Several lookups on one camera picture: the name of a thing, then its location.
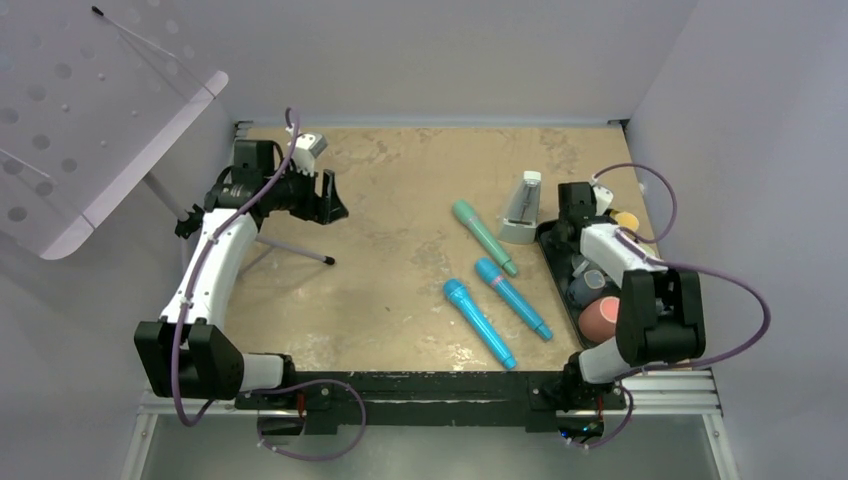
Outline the dark blue-grey mug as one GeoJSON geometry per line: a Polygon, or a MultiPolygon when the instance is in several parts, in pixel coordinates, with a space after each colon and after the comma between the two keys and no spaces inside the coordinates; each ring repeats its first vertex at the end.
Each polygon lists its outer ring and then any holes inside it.
{"type": "Polygon", "coordinates": [[[566,291],[567,305],[584,309],[600,299],[607,288],[607,276],[599,269],[587,269],[574,277],[566,291]]]}

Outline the yellow cup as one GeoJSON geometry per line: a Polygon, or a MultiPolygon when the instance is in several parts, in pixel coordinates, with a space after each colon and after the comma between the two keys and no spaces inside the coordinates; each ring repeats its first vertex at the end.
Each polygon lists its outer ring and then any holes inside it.
{"type": "Polygon", "coordinates": [[[622,228],[637,232],[640,227],[639,219],[627,211],[611,210],[609,216],[622,228]]]}

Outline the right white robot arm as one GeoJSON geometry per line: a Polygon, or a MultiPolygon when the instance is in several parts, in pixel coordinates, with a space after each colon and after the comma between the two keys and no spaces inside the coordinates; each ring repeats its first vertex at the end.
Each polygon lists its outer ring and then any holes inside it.
{"type": "Polygon", "coordinates": [[[706,331],[699,275],[662,265],[599,215],[590,183],[561,183],[557,193],[559,216],[549,243],[596,264],[619,289],[615,335],[577,356],[579,369],[561,381],[564,399],[584,407],[599,396],[601,384],[636,368],[701,357],[706,331]]]}

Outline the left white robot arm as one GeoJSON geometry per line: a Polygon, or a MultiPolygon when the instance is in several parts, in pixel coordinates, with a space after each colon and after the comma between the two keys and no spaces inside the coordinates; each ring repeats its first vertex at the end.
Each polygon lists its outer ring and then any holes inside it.
{"type": "Polygon", "coordinates": [[[315,169],[326,147],[323,135],[300,134],[280,173],[285,154],[277,142],[235,142],[232,165],[177,229],[180,235],[198,233],[199,242],[176,293],[158,319],[140,323],[134,333],[155,395],[169,398],[177,384],[183,399],[231,400],[259,390],[272,408],[295,402],[298,382],[287,375],[291,360],[283,354],[243,353],[223,329],[243,259],[271,213],[287,212],[320,225],[347,217],[334,172],[315,169]]]}

